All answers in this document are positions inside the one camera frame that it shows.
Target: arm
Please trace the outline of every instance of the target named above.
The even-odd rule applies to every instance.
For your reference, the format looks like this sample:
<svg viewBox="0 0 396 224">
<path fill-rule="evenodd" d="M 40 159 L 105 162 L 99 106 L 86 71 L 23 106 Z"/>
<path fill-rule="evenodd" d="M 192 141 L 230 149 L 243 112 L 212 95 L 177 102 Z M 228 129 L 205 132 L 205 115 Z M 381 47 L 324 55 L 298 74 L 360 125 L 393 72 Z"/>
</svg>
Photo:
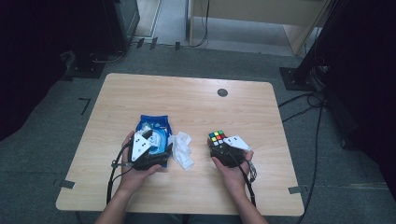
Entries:
<svg viewBox="0 0 396 224">
<path fill-rule="evenodd" d="M 249 153 L 246 154 L 246 159 L 250 161 L 252 158 L 253 158 L 253 151 L 249 151 Z M 268 222 L 264 219 L 262 214 L 260 214 L 257 208 L 248 199 L 248 196 L 246 195 L 245 192 L 246 182 L 239 168 L 225 167 L 215 157 L 212 157 L 212 160 L 215 163 L 216 167 L 221 172 L 225 188 L 227 189 L 228 193 L 233 199 L 233 202 L 236 205 L 236 209 L 238 210 L 242 222 L 244 224 L 250 224 L 250 223 L 267 224 Z M 241 167 L 248 175 L 249 173 L 248 163 L 244 161 L 241 164 Z"/>
<path fill-rule="evenodd" d="M 134 135 L 134 132 L 128 134 L 122 145 L 128 143 L 130 137 Z M 122 162 L 127 162 L 128 148 L 122 153 Z M 121 171 L 127 172 L 130 168 L 122 166 Z M 106 206 L 105 210 L 99 216 L 95 223 L 122 223 L 125 215 L 125 208 L 131 199 L 132 195 L 139 189 L 143 184 L 144 180 L 155 174 L 157 171 L 162 169 L 161 165 L 151 166 L 147 171 L 136 171 L 135 169 L 121 176 L 121 182 L 117 191 L 114 193 L 110 203 Z"/>
</svg>

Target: hand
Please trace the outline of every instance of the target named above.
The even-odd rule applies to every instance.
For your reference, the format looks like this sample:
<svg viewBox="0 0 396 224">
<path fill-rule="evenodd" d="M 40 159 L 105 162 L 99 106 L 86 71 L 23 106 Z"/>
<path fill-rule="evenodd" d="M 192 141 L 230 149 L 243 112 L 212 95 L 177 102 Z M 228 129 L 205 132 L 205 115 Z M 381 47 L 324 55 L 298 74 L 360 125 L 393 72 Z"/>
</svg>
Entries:
<svg viewBox="0 0 396 224">
<path fill-rule="evenodd" d="M 245 154 L 245 159 L 251 161 L 253 158 L 253 151 L 249 151 Z M 238 167 L 229 168 L 224 166 L 219 159 L 216 157 L 212 157 L 212 161 L 215 163 L 216 167 L 220 170 L 225 188 L 228 190 L 230 194 L 245 194 L 245 185 L 246 181 L 242 175 L 241 170 Z M 244 170 L 245 174 L 249 174 L 249 167 L 246 161 L 242 162 L 241 164 L 242 169 Z"/>
<path fill-rule="evenodd" d="M 125 140 L 122 143 L 122 146 L 125 146 L 130 141 L 130 138 L 133 136 L 134 131 L 131 131 L 126 136 Z M 122 163 L 128 162 L 128 150 L 129 148 L 127 147 L 122 153 Z M 129 171 L 130 169 L 131 167 L 121 167 L 121 171 L 123 173 Z M 132 193 L 134 193 L 143 184 L 148 176 L 155 174 L 161 169 L 162 167 L 159 164 L 151 166 L 147 171 L 136 171 L 135 169 L 132 169 L 128 173 L 121 176 L 121 182 L 118 190 L 127 190 L 132 195 Z"/>
</svg>

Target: rubik's cube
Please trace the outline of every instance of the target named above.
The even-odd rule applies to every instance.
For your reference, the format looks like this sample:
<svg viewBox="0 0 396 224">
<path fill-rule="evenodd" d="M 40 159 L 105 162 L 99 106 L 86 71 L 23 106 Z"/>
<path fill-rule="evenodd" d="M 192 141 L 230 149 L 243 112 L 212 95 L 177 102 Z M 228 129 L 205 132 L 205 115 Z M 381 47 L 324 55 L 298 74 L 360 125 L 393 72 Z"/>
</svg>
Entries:
<svg viewBox="0 0 396 224">
<path fill-rule="evenodd" d="M 224 138 L 226 138 L 223 130 L 210 133 L 207 137 L 207 143 L 212 147 L 219 147 L 224 143 Z"/>
</svg>

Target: wooden desk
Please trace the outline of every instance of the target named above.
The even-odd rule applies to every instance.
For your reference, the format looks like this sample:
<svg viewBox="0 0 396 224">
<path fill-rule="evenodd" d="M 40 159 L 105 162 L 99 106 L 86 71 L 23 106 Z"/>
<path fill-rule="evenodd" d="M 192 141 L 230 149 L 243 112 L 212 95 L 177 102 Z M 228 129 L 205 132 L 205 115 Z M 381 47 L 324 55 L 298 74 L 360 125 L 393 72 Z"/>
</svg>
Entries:
<svg viewBox="0 0 396 224">
<path fill-rule="evenodd" d="M 190 45 L 194 17 L 205 17 L 208 0 L 191 0 Z M 319 26 L 332 0 L 211 0 L 209 18 L 283 24 L 294 54 Z"/>
<path fill-rule="evenodd" d="M 218 96 L 218 89 L 228 91 Z M 254 150 L 256 202 L 263 215 L 299 216 L 301 195 L 271 84 L 265 82 L 110 74 L 96 101 L 62 189 L 61 210 L 102 211 L 110 163 L 140 115 L 168 115 L 174 134 L 191 136 L 189 171 L 170 158 L 168 168 L 150 176 L 127 210 L 152 213 L 236 214 L 219 171 L 209 157 L 206 137 L 222 129 L 241 136 Z M 114 183 L 113 192 L 119 182 Z"/>
</svg>

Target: person's left hand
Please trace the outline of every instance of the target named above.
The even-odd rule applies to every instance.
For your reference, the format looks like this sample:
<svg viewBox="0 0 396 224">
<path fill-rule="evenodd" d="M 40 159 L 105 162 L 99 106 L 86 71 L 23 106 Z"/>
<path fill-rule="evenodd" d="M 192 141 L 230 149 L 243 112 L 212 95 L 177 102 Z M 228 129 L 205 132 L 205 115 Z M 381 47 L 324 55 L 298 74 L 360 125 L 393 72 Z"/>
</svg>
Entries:
<svg viewBox="0 0 396 224">
<path fill-rule="evenodd" d="M 125 146 L 130 141 L 130 138 L 134 136 L 134 131 L 131 131 L 125 138 L 122 143 L 122 146 Z M 122 153 L 122 163 L 128 162 L 128 150 L 129 148 L 125 148 Z M 122 166 L 121 173 L 127 172 L 131 167 Z M 161 165 L 153 165 L 147 171 L 136 171 L 136 169 L 132 169 L 128 173 L 121 176 L 121 182 L 119 189 L 127 190 L 130 193 L 134 193 L 145 181 L 145 179 L 155 174 L 158 171 L 161 171 Z"/>
</svg>

